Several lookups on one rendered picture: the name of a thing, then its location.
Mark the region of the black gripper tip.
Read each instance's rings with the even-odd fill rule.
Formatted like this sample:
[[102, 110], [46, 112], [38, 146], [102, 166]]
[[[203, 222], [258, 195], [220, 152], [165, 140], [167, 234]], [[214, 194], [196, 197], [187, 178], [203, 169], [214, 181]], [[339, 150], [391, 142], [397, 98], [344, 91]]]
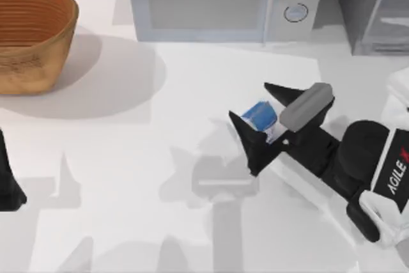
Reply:
[[15, 212], [27, 203], [27, 196], [16, 181], [0, 129], [0, 212]]

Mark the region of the pale grey rounded box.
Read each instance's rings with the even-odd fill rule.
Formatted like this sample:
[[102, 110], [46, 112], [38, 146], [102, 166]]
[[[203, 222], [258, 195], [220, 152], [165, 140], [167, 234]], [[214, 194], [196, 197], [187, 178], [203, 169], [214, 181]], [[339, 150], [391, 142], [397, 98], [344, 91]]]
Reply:
[[298, 132], [324, 110], [333, 98], [330, 84], [316, 82], [281, 112], [279, 122], [288, 130]]

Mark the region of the pale microwave door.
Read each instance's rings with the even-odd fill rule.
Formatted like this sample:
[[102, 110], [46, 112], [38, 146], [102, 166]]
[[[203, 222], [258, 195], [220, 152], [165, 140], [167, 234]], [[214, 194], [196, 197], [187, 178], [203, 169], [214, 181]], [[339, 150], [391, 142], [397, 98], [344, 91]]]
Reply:
[[262, 42], [269, 0], [130, 0], [142, 42]]

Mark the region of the round microwave knob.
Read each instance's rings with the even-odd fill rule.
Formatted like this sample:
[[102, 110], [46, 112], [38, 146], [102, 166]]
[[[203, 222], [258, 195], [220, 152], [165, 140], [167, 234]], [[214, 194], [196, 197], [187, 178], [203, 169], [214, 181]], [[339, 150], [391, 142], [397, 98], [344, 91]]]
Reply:
[[302, 3], [297, 3], [286, 7], [283, 16], [290, 23], [298, 23], [305, 20], [308, 14], [308, 7]]

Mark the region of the grey cabinet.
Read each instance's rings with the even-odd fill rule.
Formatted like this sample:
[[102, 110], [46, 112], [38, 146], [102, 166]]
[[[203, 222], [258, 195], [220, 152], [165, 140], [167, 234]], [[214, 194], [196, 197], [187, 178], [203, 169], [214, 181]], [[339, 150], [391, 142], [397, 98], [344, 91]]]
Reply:
[[409, 0], [338, 0], [354, 56], [409, 56]]

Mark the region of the brown woven basket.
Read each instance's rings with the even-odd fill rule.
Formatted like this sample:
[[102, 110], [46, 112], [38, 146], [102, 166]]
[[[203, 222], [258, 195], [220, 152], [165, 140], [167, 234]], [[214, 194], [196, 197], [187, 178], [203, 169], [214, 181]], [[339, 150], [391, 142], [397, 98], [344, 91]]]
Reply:
[[49, 91], [72, 44], [75, 0], [0, 0], [0, 95]]

